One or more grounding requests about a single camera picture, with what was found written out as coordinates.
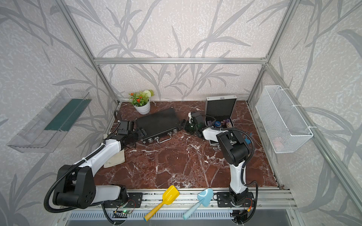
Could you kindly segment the black poker case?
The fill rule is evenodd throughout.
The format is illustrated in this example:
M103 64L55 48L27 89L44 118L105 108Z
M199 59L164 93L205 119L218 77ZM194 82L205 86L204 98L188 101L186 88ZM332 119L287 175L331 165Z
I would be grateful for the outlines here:
M135 123L137 128L142 128L146 132L146 135L141 139L144 144L154 141L157 143L168 141L173 134L183 128L183 122L177 117L174 108L143 116L136 119Z

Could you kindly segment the silver aluminium poker case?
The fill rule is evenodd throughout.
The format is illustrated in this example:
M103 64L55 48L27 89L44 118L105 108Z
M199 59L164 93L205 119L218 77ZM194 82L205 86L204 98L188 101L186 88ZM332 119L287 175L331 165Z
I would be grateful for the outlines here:
M207 97L205 109L205 115L207 115L205 118L206 126L209 128L215 128L214 122L220 121L222 123L221 128L225 128L223 123L223 120L225 119L230 119L233 124L232 113L236 100L237 97L234 95Z

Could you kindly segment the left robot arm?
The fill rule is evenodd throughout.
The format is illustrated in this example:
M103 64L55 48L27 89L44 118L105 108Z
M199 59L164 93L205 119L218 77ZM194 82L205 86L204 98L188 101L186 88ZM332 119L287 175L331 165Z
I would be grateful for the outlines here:
M94 177L113 156L146 136L143 128L135 129L133 125L131 121L119 121L96 150L73 165L63 165L58 170L57 180L45 195L44 209L61 213L108 201L127 203L129 196L124 186L97 186Z

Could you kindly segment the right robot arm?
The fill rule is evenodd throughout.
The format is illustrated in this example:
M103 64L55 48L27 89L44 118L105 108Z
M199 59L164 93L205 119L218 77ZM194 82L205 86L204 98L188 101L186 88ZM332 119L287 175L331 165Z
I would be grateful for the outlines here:
M240 206L247 199L246 166L255 153L252 137L233 126L223 127L220 122L200 112L190 112L188 120L179 122L179 127L203 140L218 143L224 159L230 165L230 202Z

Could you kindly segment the poker chips row right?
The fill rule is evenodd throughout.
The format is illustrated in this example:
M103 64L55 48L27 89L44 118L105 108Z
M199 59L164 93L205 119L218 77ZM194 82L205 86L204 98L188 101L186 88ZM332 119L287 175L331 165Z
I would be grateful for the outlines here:
M233 127L233 124L232 124L230 119L223 120L223 123L224 123L225 128L232 128Z

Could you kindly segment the beige work glove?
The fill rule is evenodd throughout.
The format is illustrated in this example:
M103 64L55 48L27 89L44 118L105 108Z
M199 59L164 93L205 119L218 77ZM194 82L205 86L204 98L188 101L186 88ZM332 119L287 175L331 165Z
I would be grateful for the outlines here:
M104 165L104 168L114 167L125 162L124 149L113 155Z

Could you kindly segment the potted plant white pot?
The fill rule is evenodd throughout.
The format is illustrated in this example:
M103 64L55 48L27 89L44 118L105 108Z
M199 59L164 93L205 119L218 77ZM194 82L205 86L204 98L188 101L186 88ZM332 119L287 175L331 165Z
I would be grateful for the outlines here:
M146 89L130 93L129 95L130 102L141 115L146 115L150 112L150 98L154 96L153 90Z

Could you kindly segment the blue hand rake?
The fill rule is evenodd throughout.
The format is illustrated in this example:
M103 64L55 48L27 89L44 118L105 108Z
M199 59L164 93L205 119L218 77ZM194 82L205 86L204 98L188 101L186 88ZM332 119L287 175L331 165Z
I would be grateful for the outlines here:
M250 145L251 144L250 136L245 136L245 141L247 142L248 145Z

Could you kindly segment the light blue toy shovel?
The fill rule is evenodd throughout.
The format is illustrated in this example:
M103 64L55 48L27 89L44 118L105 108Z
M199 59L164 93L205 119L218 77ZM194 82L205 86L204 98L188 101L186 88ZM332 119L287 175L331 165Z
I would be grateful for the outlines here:
M187 210L184 214L183 214L183 219L187 220L195 211L198 207L200 207L201 205L203 205L204 207L207 207L214 195L214 191L212 188L208 188L202 192L200 192L197 195L197 199L198 202L196 204L194 204L189 210Z

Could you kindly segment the yellow toy shovel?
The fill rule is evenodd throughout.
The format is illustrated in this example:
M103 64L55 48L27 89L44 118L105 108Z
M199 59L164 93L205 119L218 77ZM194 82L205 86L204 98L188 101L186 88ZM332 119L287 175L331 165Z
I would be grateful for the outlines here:
M180 195L180 192L175 186L170 186L162 195L162 202L152 209L143 219L149 221L164 205L172 204L175 199Z

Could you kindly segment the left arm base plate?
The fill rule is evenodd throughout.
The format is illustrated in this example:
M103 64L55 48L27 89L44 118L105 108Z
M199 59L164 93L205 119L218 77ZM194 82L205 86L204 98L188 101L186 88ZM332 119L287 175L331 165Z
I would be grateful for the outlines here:
M114 201L105 201L105 208L140 208L142 203L143 193L131 192L127 196L122 196L122 198Z

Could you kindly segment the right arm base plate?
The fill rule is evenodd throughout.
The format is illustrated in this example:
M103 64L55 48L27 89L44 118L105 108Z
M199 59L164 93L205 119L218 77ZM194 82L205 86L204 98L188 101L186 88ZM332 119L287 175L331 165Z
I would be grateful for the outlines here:
M216 201L219 208L249 208L255 206L254 194L245 191L235 200L229 192L217 192Z

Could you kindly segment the clear plastic wall shelf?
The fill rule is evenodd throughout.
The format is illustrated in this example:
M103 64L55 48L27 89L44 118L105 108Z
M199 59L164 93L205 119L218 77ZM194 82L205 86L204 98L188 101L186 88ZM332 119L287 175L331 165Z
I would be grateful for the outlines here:
M64 88L7 146L21 153L52 153L92 101L90 93Z

